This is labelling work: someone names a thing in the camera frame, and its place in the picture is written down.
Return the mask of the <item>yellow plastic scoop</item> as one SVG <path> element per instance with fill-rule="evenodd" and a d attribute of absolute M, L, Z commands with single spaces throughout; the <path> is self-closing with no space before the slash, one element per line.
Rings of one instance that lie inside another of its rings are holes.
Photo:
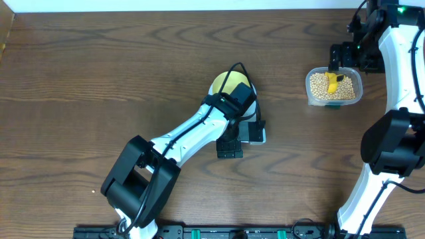
<path fill-rule="evenodd" d="M 332 72 L 326 72 L 325 75 L 326 75 L 326 77 L 328 78 L 328 81 L 329 81 L 327 93 L 328 94 L 334 94 L 337 91 L 337 88 L 338 88 L 338 81 L 336 81 L 336 75 L 337 74 L 332 73 Z"/>

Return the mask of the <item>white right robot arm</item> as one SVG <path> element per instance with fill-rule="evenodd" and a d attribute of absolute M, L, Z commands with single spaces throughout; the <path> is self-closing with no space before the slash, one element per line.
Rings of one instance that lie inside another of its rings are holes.
<path fill-rule="evenodd" d="M 363 168 L 336 221 L 323 238 L 372 238 L 373 221 L 396 187 L 424 166 L 424 4 L 363 1 L 366 21 L 355 13 L 347 26 L 351 42 L 330 48 L 328 69 L 356 67 L 386 78 L 386 111 L 361 140 Z"/>

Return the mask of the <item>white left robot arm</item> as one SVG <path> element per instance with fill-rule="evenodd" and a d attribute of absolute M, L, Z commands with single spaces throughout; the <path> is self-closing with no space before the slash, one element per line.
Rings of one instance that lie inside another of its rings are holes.
<path fill-rule="evenodd" d="M 254 92 L 207 95 L 198 112 L 173 131 L 151 140 L 129 140 L 101 186 L 120 216 L 123 238 L 152 238 L 181 167 L 210 142 L 219 159 L 241 158 L 243 143 L 265 142 Z"/>

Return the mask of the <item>white digital kitchen scale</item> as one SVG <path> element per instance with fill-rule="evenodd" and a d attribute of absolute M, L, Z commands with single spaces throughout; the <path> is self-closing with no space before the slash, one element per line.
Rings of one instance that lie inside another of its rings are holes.
<path fill-rule="evenodd" d="M 242 124 L 242 133 L 239 133 L 239 137 L 242 143 L 249 143 L 251 145 L 261 145 L 266 142 L 266 131 L 264 129 L 260 130 L 260 139 L 250 139 L 248 132 L 248 122 L 258 121 L 257 117 L 260 114 L 259 104 L 258 102 L 253 103 L 245 114 L 242 116 L 246 118 L 241 121 Z"/>

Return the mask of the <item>yellow bowl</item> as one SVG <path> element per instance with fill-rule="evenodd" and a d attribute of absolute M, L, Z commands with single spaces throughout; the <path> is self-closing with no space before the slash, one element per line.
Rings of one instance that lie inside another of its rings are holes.
<path fill-rule="evenodd" d="M 223 72 L 214 79 L 214 81 L 212 82 L 209 88 L 210 95 L 213 95 L 219 92 L 226 75 L 227 75 L 227 72 Z M 229 77 L 227 78 L 227 81 L 224 85 L 222 93 L 231 94 L 232 91 L 235 89 L 235 87 L 239 85 L 239 83 L 244 83 L 245 85 L 250 87 L 248 78 L 244 74 L 237 71 L 232 71 Z"/>

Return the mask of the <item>clear plastic container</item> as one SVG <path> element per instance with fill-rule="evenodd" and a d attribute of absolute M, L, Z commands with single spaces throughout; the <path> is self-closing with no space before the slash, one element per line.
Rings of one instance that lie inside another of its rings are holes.
<path fill-rule="evenodd" d="M 345 106 L 357 103 L 363 95 L 361 77 L 352 68 L 331 72 L 328 67 L 311 70 L 305 79 L 308 104 Z"/>

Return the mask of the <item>soybeans pile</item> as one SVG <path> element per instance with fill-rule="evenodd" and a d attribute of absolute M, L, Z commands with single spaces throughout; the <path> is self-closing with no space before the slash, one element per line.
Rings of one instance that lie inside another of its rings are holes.
<path fill-rule="evenodd" d="M 312 94 L 321 100 L 353 100 L 355 92 L 353 81 L 346 75 L 343 81 L 338 82 L 337 91 L 334 94 L 328 94 L 328 78 L 325 73 L 315 73 L 310 77 L 310 86 Z"/>

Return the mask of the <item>cardboard box edge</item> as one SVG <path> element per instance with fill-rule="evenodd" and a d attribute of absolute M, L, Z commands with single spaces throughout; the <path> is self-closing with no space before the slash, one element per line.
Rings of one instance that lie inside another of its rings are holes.
<path fill-rule="evenodd" d="M 15 18 L 15 13 L 4 2 L 0 1 L 0 59 L 6 48 L 6 42 L 10 35 L 11 27 Z"/>

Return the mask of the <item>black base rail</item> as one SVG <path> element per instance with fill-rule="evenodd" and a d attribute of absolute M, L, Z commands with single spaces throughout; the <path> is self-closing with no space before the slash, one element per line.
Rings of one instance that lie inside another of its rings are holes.
<path fill-rule="evenodd" d="M 290 238 L 370 238 L 370 239 L 406 239 L 406 231 L 402 227 L 378 226 L 372 228 L 369 234 L 356 237 L 350 234 L 340 234 L 334 225 L 322 225 L 311 220 L 298 220 L 292 226 L 284 227 L 188 227 L 182 225 L 159 226 L 153 235 L 154 239 L 290 239 Z M 136 238 L 120 236 L 116 226 L 75 227 L 72 238 L 78 239 L 108 239 Z"/>

